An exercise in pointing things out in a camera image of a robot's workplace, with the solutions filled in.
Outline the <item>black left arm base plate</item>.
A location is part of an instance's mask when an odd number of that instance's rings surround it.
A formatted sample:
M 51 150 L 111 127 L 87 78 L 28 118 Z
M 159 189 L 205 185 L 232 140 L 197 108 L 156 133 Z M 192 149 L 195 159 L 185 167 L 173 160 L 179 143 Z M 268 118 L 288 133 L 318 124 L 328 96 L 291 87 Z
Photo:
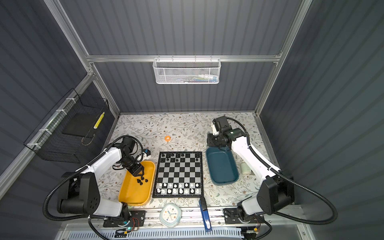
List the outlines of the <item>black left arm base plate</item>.
M 124 224 L 128 224 L 128 227 L 142 227 L 144 225 L 146 217 L 146 211 L 130 211 L 130 218 L 123 217 L 107 217 L 104 220 L 104 228 L 117 228 L 123 227 Z

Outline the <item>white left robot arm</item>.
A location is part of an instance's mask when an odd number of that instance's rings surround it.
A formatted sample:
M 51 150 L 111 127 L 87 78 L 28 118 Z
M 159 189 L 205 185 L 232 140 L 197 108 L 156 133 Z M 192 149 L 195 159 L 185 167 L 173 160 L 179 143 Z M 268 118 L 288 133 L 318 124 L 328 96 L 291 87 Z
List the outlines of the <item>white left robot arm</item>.
M 131 215 L 126 204 L 101 197 L 98 180 L 115 164 L 133 177 L 143 179 L 142 161 L 150 155 L 151 151 L 145 149 L 135 137 L 125 135 L 117 138 L 85 165 L 84 170 L 78 169 L 80 173 L 77 176 L 71 177 L 70 172 L 63 175 L 70 179 L 59 188 L 58 212 L 129 220 Z

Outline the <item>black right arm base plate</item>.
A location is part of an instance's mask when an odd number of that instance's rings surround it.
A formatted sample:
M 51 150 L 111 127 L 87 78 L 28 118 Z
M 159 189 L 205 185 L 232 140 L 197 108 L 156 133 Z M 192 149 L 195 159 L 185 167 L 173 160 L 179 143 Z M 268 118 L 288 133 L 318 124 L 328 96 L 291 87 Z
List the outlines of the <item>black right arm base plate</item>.
M 224 208 L 223 209 L 225 223 L 227 225 L 236 224 L 255 224 L 259 225 L 264 220 L 264 215 L 247 215 L 240 211 L 238 208 Z

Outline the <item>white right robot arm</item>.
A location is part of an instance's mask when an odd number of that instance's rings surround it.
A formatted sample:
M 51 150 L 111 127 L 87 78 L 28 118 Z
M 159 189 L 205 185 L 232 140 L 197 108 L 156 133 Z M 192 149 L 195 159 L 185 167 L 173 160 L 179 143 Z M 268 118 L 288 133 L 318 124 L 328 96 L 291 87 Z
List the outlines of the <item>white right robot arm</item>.
M 239 203 L 239 214 L 271 215 L 292 204 L 295 201 L 294 185 L 274 173 L 280 172 L 280 168 L 254 149 L 244 126 L 233 129 L 228 120 L 238 122 L 225 116 L 213 120 L 213 132 L 207 137 L 208 146 L 228 147 L 243 159 L 260 182 L 257 194 Z

